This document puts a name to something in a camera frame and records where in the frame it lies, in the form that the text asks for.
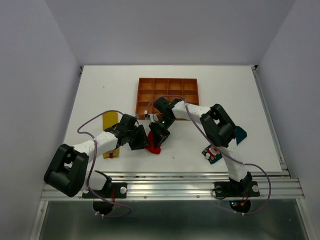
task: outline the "cable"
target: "cable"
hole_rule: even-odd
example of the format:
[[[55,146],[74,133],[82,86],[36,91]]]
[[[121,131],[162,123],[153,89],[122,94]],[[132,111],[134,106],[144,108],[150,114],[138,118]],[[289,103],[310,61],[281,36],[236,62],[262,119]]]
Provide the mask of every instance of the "cable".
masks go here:
[[[155,120],[155,114],[158,113],[159,115],[162,115],[160,112],[156,111],[154,113],[152,113],[152,119],[153,119],[153,122],[159,122],[159,119],[158,121]]]
[[[244,162],[242,162],[242,161],[239,161],[239,160],[231,157],[231,156],[230,156],[229,154],[227,154],[226,152],[221,151],[221,149],[219,149],[217,146],[215,146],[215,145],[212,143],[212,141],[207,137],[207,135],[204,133],[204,131],[202,131],[202,129],[198,126],[198,124],[196,123],[196,121],[194,120],[194,118],[192,117],[192,115],[190,114],[189,108],[188,108],[188,104],[187,104],[187,99],[186,99],[184,96],[174,95],[174,94],[171,95],[171,94],[169,94],[169,95],[163,95],[163,96],[157,97],[157,98],[153,99],[151,102],[149,102],[149,104],[146,106],[146,110],[148,110],[148,108],[150,107],[150,105],[151,105],[154,101],[156,101],[156,100],[158,100],[158,99],[160,99],[160,98],[162,98],[162,97],[178,97],[178,98],[183,99],[184,102],[185,102],[185,110],[186,110],[186,113],[188,114],[191,122],[194,124],[194,126],[199,130],[199,132],[204,136],[204,138],[205,138],[213,147],[215,147],[216,149],[218,149],[219,152],[220,152],[222,155],[224,155],[225,157],[227,157],[228,159],[230,159],[230,160],[232,160],[232,161],[234,161],[234,162],[236,162],[236,163],[238,163],[238,164],[240,164],[240,165],[254,166],[254,167],[260,169],[261,172],[263,172],[263,174],[265,175],[265,177],[266,177],[266,179],[267,179],[267,181],[268,181],[268,184],[269,184],[268,197],[267,197],[266,201],[264,202],[264,204],[263,204],[261,207],[259,207],[257,210],[254,210],[254,211],[252,211],[252,212],[244,213],[244,215],[252,215],[252,214],[255,214],[255,213],[258,213],[259,211],[261,211],[261,210],[268,204],[268,202],[269,202],[269,200],[270,200],[270,197],[271,197],[272,186],[271,186],[271,181],[270,181],[270,178],[269,178],[268,174],[267,174],[260,166],[254,164],[254,163],[244,163]]]
[[[210,192],[211,196],[214,197],[215,199],[223,200],[223,199],[227,198],[227,196],[225,196],[225,197],[216,197],[216,196],[214,195],[214,192],[215,192],[215,191],[216,191],[216,189],[212,189],[211,192]]]
[[[113,216],[112,216],[112,215],[111,215],[111,216],[103,215],[103,214],[100,214],[98,211],[95,211],[95,210],[94,210],[94,212],[95,212],[96,215],[101,216],[101,217],[103,217],[103,218],[107,218],[107,219],[124,217],[124,216],[126,216],[126,215],[128,215],[129,213],[132,212],[132,208],[131,208],[130,206],[128,206],[128,205],[124,205],[124,204],[120,204],[120,203],[115,203],[115,202],[113,202],[113,201],[109,201],[109,200],[105,199],[104,197],[102,197],[102,196],[98,195],[97,193],[95,193],[95,192],[92,190],[92,188],[90,187],[89,182],[90,182],[90,177],[91,177],[91,175],[92,175],[92,172],[93,172],[94,167],[95,167],[95,164],[96,164],[98,143],[97,143],[97,141],[96,141],[96,139],[95,139],[95,136],[94,136],[93,134],[91,134],[91,133],[88,132],[88,131],[81,131],[81,129],[82,129],[85,125],[87,125],[88,123],[90,123],[90,122],[92,122],[93,120],[95,120],[96,118],[100,117],[101,115],[106,114],[106,113],[110,113],[110,112],[116,112],[116,113],[119,113],[119,114],[123,115],[122,112],[117,111],[117,110],[104,111],[104,112],[98,114],[97,116],[95,116],[95,117],[89,119],[88,121],[86,121],[84,124],[82,124],[82,125],[76,130],[78,134],[86,134],[86,135],[89,135],[89,136],[93,139],[93,142],[94,142],[92,165],[91,165],[91,168],[90,168],[90,171],[89,171],[89,174],[88,174],[88,178],[87,178],[87,180],[86,180],[86,186],[88,187],[88,190],[89,190],[90,193],[92,193],[96,198],[101,199],[102,201],[104,201],[104,202],[106,202],[106,203],[108,203],[108,204],[112,204],[112,205],[114,205],[114,206],[118,206],[118,207],[122,207],[122,208],[128,209],[128,211],[125,212],[125,213],[123,213],[123,214],[113,215]]]

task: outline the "metal frame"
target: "metal frame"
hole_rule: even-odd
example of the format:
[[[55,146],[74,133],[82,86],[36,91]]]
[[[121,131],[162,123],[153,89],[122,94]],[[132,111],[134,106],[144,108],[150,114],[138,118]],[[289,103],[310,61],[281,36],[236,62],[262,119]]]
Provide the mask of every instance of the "metal frame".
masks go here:
[[[269,173],[272,191],[271,199],[303,199],[304,194],[298,179],[291,179],[286,164],[281,163],[282,172]],[[116,173],[105,172],[112,177],[113,182],[126,182],[126,198],[121,201],[169,201],[169,200],[216,200],[211,196],[214,182],[228,181],[228,173],[190,173],[190,172],[132,172]],[[268,181],[260,173],[253,174],[253,179],[258,182],[261,196],[266,199],[269,193]],[[74,197],[68,197],[50,185],[43,188],[42,201],[92,201],[83,199],[82,192]]]
[[[40,237],[41,229],[45,220],[48,208],[48,201],[40,201],[38,210],[36,211],[33,227],[30,235],[30,240],[38,240]]]
[[[282,169],[281,172],[268,172],[272,184],[271,199],[296,199],[308,238],[317,239],[300,182],[291,178],[285,163],[256,68],[252,66],[251,69]],[[105,172],[105,174],[112,177],[113,182],[128,183],[127,198],[121,201],[212,201],[216,200],[211,196],[213,182],[229,180],[227,172]],[[269,185],[264,174],[254,172],[253,179],[258,182],[260,189],[261,196],[257,199],[266,199]],[[83,199],[81,192],[70,198],[45,184],[30,237],[32,240],[40,237],[49,201],[92,201],[92,199]]]

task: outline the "screw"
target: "screw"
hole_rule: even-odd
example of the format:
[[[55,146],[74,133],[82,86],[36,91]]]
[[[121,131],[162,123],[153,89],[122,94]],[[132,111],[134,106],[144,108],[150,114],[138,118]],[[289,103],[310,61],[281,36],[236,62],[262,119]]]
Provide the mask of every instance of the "screw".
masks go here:
[[[218,194],[220,194],[220,193],[222,193],[222,190],[221,190],[221,186],[216,186],[215,187],[215,191],[218,193]]]
[[[255,193],[257,193],[257,192],[259,192],[259,187],[258,187],[257,185],[253,185],[253,186],[252,186],[252,190],[253,190]]]
[[[120,187],[120,193],[125,194],[127,192],[127,188],[125,186]]]

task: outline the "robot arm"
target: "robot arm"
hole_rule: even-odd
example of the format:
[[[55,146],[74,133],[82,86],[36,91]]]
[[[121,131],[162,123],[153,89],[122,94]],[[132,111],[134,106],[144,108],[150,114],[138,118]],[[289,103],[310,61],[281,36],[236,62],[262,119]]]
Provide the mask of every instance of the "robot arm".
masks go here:
[[[142,125],[135,126],[137,119],[124,114],[120,122],[100,133],[97,142],[97,156],[114,150],[128,143],[132,150],[143,149],[150,143]],[[87,166],[94,158],[95,142],[86,142],[69,146],[62,144],[58,147],[45,175],[44,182],[57,190],[73,197],[83,189],[88,177]],[[98,178],[90,179],[90,185],[94,190],[101,190],[108,179],[103,174],[95,173]]]
[[[153,135],[154,147],[159,147],[169,137],[168,128],[176,119],[191,120],[186,105],[192,119],[203,126],[207,138],[214,146],[218,147],[224,154],[234,159],[239,159],[236,143],[236,125],[219,104],[215,104],[212,107],[197,106],[179,99],[169,102],[164,97],[159,98],[154,103],[154,107],[162,114],[162,117],[159,121],[152,122],[149,125]],[[228,168],[230,182],[227,186],[223,184],[225,186],[223,195],[242,196],[250,190],[252,176],[243,164],[231,160],[224,154],[222,156]]]

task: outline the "small white object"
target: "small white object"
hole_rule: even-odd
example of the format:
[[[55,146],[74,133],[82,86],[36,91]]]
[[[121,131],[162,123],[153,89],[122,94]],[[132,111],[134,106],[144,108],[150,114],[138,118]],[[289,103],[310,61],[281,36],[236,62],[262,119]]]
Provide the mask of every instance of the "small white object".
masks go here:
[[[120,187],[120,193],[121,194],[125,194],[126,192],[127,192],[127,188],[126,187],[124,187],[124,186]]]
[[[259,187],[258,187],[257,185],[253,185],[253,186],[252,186],[252,190],[253,190],[255,193],[257,193],[257,192],[259,192]]]

